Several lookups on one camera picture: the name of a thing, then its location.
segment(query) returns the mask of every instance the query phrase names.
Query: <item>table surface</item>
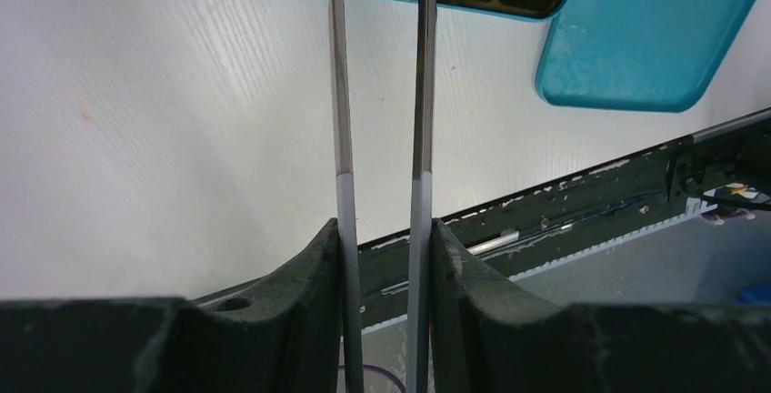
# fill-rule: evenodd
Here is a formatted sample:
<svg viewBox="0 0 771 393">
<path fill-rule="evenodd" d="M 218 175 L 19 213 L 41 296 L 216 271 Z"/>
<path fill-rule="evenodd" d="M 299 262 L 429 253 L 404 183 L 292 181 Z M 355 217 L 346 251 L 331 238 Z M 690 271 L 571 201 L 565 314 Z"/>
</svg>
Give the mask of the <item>table surface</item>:
<svg viewBox="0 0 771 393">
<path fill-rule="evenodd" d="M 364 242 L 408 226 L 417 11 L 345 5 Z M 546 23 L 440 9 L 435 215 L 771 105 L 769 24 L 640 114 L 540 100 Z M 335 214 L 327 0 L 0 0 L 0 34 L 0 297 L 199 297 Z"/>
</svg>

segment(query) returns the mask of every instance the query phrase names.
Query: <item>teal tray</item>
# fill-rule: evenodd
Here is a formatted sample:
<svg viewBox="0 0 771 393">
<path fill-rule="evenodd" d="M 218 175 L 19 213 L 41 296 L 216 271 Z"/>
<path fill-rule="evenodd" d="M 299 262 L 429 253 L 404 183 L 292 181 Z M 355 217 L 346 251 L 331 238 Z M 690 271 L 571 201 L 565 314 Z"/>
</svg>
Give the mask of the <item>teal tray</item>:
<svg viewBox="0 0 771 393">
<path fill-rule="evenodd" d="M 706 91 L 754 2 L 566 0 L 536 90 L 557 106 L 685 111 Z"/>
</svg>

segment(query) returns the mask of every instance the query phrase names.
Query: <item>white table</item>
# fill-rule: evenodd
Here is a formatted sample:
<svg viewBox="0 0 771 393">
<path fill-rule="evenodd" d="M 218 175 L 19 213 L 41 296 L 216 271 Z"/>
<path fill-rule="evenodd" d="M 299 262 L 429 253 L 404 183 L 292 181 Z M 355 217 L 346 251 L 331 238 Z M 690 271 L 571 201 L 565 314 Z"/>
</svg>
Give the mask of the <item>white table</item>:
<svg viewBox="0 0 771 393">
<path fill-rule="evenodd" d="M 416 6 L 346 0 L 360 241 L 408 226 Z M 440 9 L 435 213 L 771 105 L 771 0 L 679 115 L 552 107 L 547 24 Z M 0 0 L 0 297 L 259 277 L 335 213 L 327 0 Z"/>
</svg>

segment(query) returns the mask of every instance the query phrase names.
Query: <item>black cable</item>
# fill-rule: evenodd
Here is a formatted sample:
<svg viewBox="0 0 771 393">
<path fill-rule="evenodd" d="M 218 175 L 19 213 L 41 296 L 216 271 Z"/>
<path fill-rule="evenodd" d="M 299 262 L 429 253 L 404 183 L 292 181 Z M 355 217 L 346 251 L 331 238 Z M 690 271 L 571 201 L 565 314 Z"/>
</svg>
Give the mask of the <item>black cable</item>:
<svg viewBox="0 0 771 393">
<path fill-rule="evenodd" d="M 707 202 L 707 204 L 722 205 L 724 207 L 751 209 L 753 211 L 771 211 L 771 204 L 768 204 L 768 203 L 756 204 L 754 202 L 746 202 L 746 201 L 734 200 L 734 199 L 724 199 L 722 197 L 707 196 L 702 191 L 699 191 L 697 193 L 690 191 L 686 185 L 687 185 L 686 179 L 684 177 L 681 177 L 680 189 L 683 191 L 683 193 L 685 193 L 686 196 L 688 197 L 701 199 Z"/>
</svg>

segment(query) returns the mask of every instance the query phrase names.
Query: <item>hole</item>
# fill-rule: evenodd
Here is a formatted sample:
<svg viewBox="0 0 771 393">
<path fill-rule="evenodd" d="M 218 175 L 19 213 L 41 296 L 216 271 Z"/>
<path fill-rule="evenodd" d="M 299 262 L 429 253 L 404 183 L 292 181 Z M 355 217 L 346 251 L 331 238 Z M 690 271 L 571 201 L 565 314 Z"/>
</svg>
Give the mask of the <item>hole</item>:
<svg viewBox="0 0 771 393">
<path fill-rule="evenodd" d="M 220 302 L 220 304 L 216 306 L 215 311 L 236 311 L 237 309 L 244 309 L 246 307 L 250 307 L 251 305 L 252 299 L 247 299 L 246 297 L 233 297 L 231 299 Z"/>
</svg>

